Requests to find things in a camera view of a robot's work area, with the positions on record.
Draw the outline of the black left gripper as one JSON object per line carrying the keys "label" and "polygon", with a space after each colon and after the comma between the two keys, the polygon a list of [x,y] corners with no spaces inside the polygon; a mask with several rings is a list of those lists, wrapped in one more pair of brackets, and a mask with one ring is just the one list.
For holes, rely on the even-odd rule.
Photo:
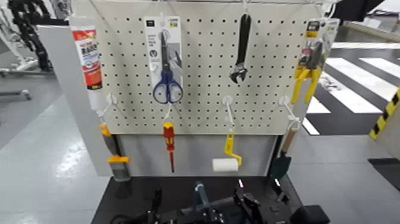
{"label": "black left gripper", "polygon": [[147,224],[224,224],[225,218],[222,213],[218,213],[211,208],[204,184],[195,182],[193,195],[193,211],[183,212],[174,210],[158,214],[162,202],[163,190],[157,188],[152,200],[152,212],[148,213]]}

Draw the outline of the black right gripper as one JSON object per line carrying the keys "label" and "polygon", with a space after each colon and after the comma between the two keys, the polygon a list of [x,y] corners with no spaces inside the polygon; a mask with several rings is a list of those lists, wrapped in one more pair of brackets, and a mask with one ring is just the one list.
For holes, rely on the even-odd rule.
{"label": "black right gripper", "polygon": [[251,193],[245,193],[243,189],[235,189],[233,200],[241,211],[241,223],[264,223],[264,219],[260,210],[261,203]]}

